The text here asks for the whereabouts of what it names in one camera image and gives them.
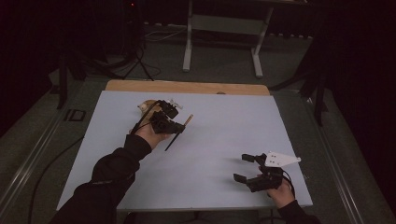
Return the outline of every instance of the black sleeve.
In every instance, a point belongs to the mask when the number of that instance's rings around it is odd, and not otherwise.
[[[287,224],[320,224],[319,219],[307,215],[296,200],[278,209],[278,212],[286,220]]]
[[[50,223],[115,223],[117,205],[134,183],[139,161],[150,152],[146,140],[128,134],[124,147],[117,148],[95,164],[92,180],[76,188]]]

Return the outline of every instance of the desk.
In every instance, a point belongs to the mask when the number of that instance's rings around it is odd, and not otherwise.
[[[242,95],[241,90],[255,95]],[[213,94],[219,91],[227,94]],[[241,160],[243,153],[259,155],[272,150],[294,155],[274,98],[265,86],[110,81],[99,98],[58,208],[76,186],[90,178],[101,157],[123,145],[125,134],[140,117],[137,105],[147,99],[169,98],[184,105],[175,121],[183,122],[190,114],[194,118],[168,151],[163,150],[171,139],[161,142],[141,161],[136,181],[119,209],[273,207],[265,193],[250,193],[245,185],[233,181],[233,173],[247,177],[258,173],[257,164]],[[312,205],[299,165],[292,164],[285,170],[292,178],[300,205]]]
[[[190,71],[191,64],[191,51],[192,51],[192,29],[237,33],[244,35],[258,35],[259,40],[255,48],[251,50],[251,56],[253,60],[254,70],[256,77],[262,77],[262,65],[260,63],[259,52],[262,47],[262,41],[267,31],[269,20],[271,18],[273,8],[269,7],[265,12],[265,19],[262,21],[258,20],[243,20],[237,18],[225,18],[194,14],[192,11],[192,2],[189,0],[189,17],[187,21],[187,44],[186,51],[184,53],[183,71]]]

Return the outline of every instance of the cable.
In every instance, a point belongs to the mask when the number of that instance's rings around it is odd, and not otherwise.
[[[175,31],[153,31],[153,32],[146,34],[145,37],[147,37],[149,35],[154,35],[154,34],[174,34],[174,33],[175,33]]]
[[[149,111],[159,103],[160,101],[156,101],[154,102],[154,104],[152,104],[148,110],[146,111],[146,113],[142,116],[142,118],[136,123],[136,125],[134,126],[134,128],[131,130],[131,134],[135,134],[137,130],[139,130],[139,126],[142,123],[143,119],[148,115]]]
[[[132,68],[130,70],[128,70],[128,72],[125,74],[125,76],[123,77],[123,79],[127,78],[129,76],[129,74],[137,67],[138,64],[140,64],[140,61],[143,58],[143,55],[145,54],[143,48],[139,47],[142,50],[142,56],[139,57],[139,55],[137,54],[137,51],[135,52],[135,56],[137,59],[137,62],[134,64],[134,66],[132,66]]]
[[[89,58],[88,56],[84,55],[83,53],[79,52],[76,49],[71,49],[71,51],[84,63],[86,63],[89,67],[92,67],[102,73],[103,75],[115,79],[122,79],[122,76],[118,76],[112,72],[110,72],[107,68],[103,67],[101,64],[99,64],[97,61]]]
[[[165,37],[160,38],[160,39],[146,39],[146,40],[151,41],[151,42],[158,42],[158,41],[161,41],[161,40],[165,40],[165,39],[167,39],[167,38],[169,38],[171,36],[178,35],[178,34],[182,33],[185,30],[187,30],[187,29],[182,29],[180,31],[174,32],[171,35],[166,35]],[[151,32],[151,33],[149,33],[149,34],[147,34],[145,36],[149,36],[149,35],[152,35],[152,34],[155,34],[155,33],[165,33],[165,32]]]
[[[146,68],[146,66],[142,63],[141,60],[139,60],[140,65],[143,68],[143,71],[145,71],[146,76],[148,76],[149,79],[151,79],[151,81],[154,81],[154,78],[152,78],[152,76],[149,74],[148,69]]]
[[[44,174],[47,172],[47,170],[51,167],[51,165],[56,162],[67,150],[69,150],[71,147],[73,147],[75,144],[77,144],[79,141],[81,141],[84,138],[84,136],[80,137],[76,142],[74,142],[72,145],[64,149],[61,153],[59,153],[50,163],[44,168],[43,172],[41,173],[40,177],[38,178],[37,182],[35,183],[35,188],[33,189],[33,195],[32,199],[30,201],[30,206],[29,206],[29,215],[28,215],[28,224],[32,223],[32,214],[33,214],[33,207],[35,204],[35,193],[37,192],[38,185],[41,182],[41,179],[43,178]]]
[[[108,68],[108,69],[114,69],[114,68],[119,68],[122,67],[128,63],[130,63],[133,60],[133,54],[128,53],[123,60],[116,62],[116,63],[101,63],[99,61],[97,61],[100,65],[102,65],[104,68]]]
[[[133,61],[130,61],[130,64],[128,64],[128,65],[125,65],[124,67],[122,67],[122,68],[120,68],[119,70],[112,70],[111,72],[113,72],[113,73],[115,73],[115,74],[119,74],[120,72],[122,72],[122,71],[125,71],[125,70],[127,70],[127,69],[130,69],[131,68],[131,66],[133,67],[133,66],[136,66],[136,64],[137,64],[137,61],[135,61],[135,60],[133,60]],[[100,76],[102,76],[101,74],[87,74],[87,77],[100,77]]]
[[[293,196],[294,196],[294,198],[295,198],[295,197],[296,197],[296,192],[295,192],[295,190],[294,190],[293,184],[291,183],[291,177],[290,177],[290,175],[288,174],[288,172],[283,171],[283,173],[285,173],[285,174],[289,177],[289,179],[287,179],[285,176],[283,176],[283,178],[289,182],[290,188],[291,188],[291,193],[293,193]]]
[[[137,128],[137,130],[136,130],[136,131],[138,131],[139,129],[143,128],[143,127],[144,127],[144,126],[146,126],[146,125],[149,125],[150,123],[152,123],[152,122],[149,122],[149,123],[143,124],[142,126],[140,126],[139,128]]]
[[[158,76],[158,75],[161,73],[161,68],[155,67],[155,66],[152,66],[152,65],[149,65],[149,64],[146,64],[146,63],[143,63],[143,64],[144,64],[145,66],[147,66],[147,67],[154,68],[154,69],[158,70],[158,72],[157,72],[156,74],[151,75],[152,77],[156,77],[156,76]]]
[[[283,219],[282,217],[274,217],[274,210],[273,209],[271,209],[271,216],[260,218],[259,223],[263,223],[264,221],[267,221],[267,220],[270,220],[272,224],[274,224],[274,220],[285,221],[285,219]]]

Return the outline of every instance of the black cable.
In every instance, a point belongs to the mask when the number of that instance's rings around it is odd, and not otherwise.
[[[51,167],[51,165],[56,162],[67,150],[69,150],[71,147],[73,147],[75,144],[77,144],[79,141],[81,141],[84,138],[84,136],[80,137],[76,142],[74,142],[72,145],[64,149],[61,153],[59,153],[52,161],[44,168],[43,172],[41,173],[40,177],[38,178],[37,182],[35,183],[35,188],[33,189],[33,195],[32,199],[30,201],[30,206],[29,206],[29,215],[28,215],[28,224],[32,223],[32,214],[33,214],[33,207],[35,204],[35,193],[37,192],[38,185],[41,182],[41,179],[43,178],[44,174],[47,172],[47,170]]]
[[[89,66],[87,63],[84,63],[84,62],[81,62],[81,63],[82,63],[83,65],[85,65],[85,66]],[[124,70],[129,69],[131,66],[135,66],[136,64],[137,64],[137,62],[135,62],[134,60],[132,60],[132,61],[129,62],[129,64],[125,65],[124,67],[120,68],[119,70],[116,70],[116,68],[111,69],[111,72],[117,74],[117,73],[119,73],[119,72],[122,72],[122,71],[124,71]],[[95,75],[89,75],[89,74],[87,74],[87,77],[95,77]]]
[[[134,58],[133,54],[128,53],[122,61],[116,62],[116,63],[108,63],[108,64],[102,64],[103,67],[109,68],[109,69],[114,69],[114,68],[119,68],[123,67],[124,65],[128,64],[130,61],[132,61]]]
[[[281,221],[285,221],[285,219],[283,219],[282,217],[273,217],[273,216],[270,216],[270,217],[262,217],[262,218],[260,218],[260,223],[262,223],[262,222],[264,222],[264,221],[266,221],[266,220],[271,220],[271,223],[274,223],[274,220],[281,220]]]
[[[152,77],[156,77],[156,76],[158,76],[158,75],[161,73],[161,68],[155,67],[155,66],[152,66],[152,65],[149,65],[149,64],[146,64],[146,63],[143,63],[143,64],[144,64],[145,66],[147,66],[147,67],[154,68],[154,69],[158,70],[158,72],[157,72],[156,74],[151,75]]]
[[[149,122],[149,123],[147,123],[147,124],[143,124],[142,126],[140,126],[137,130],[139,130],[139,129],[141,129],[141,128],[143,128],[144,126],[146,126],[146,125],[149,125],[150,123],[152,123],[152,122]]]
[[[123,77],[123,79],[127,78],[129,76],[129,74],[137,67],[137,65],[139,64],[139,62],[136,62],[134,64],[134,66],[132,66],[131,69],[128,70],[128,72],[125,74],[125,76]]]
[[[154,79],[152,78],[152,76],[149,74],[148,69],[146,68],[146,66],[143,64],[142,59],[143,59],[143,55],[144,55],[144,50],[142,47],[139,46],[139,48],[142,50],[142,56],[139,58],[136,54],[137,57],[137,61],[140,63],[140,65],[143,68],[143,71],[145,71],[146,76],[148,76],[149,79],[151,79],[151,81],[154,81]]]
[[[146,113],[142,116],[142,118],[136,123],[136,125],[134,126],[134,128],[131,130],[131,134],[135,134],[137,130],[139,130],[139,125],[142,123],[143,119],[148,115],[149,111],[159,103],[160,101],[156,101],[154,102],[154,104],[152,104],[148,110],[146,111]]]
[[[296,192],[295,192],[295,190],[294,190],[293,184],[291,183],[291,177],[290,177],[290,175],[288,174],[288,172],[283,171],[283,173],[285,173],[285,174],[289,177],[289,179],[287,179],[285,176],[283,176],[283,178],[289,182],[290,187],[291,187],[291,193],[293,193],[293,196],[294,196],[294,198],[295,198],[295,197],[296,197]]]
[[[110,78],[123,79],[122,76],[118,76],[118,75],[110,72],[107,68],[103,67],[97,61],[89,58],[88,56],[84,55],[83,53],[79,52],[78,50],[76,50],[76,49],[71,49],[71,50],[81,61],[85,62],[89,67],[96,69],[98,72],[102,73],[103,75],[110,77]]]

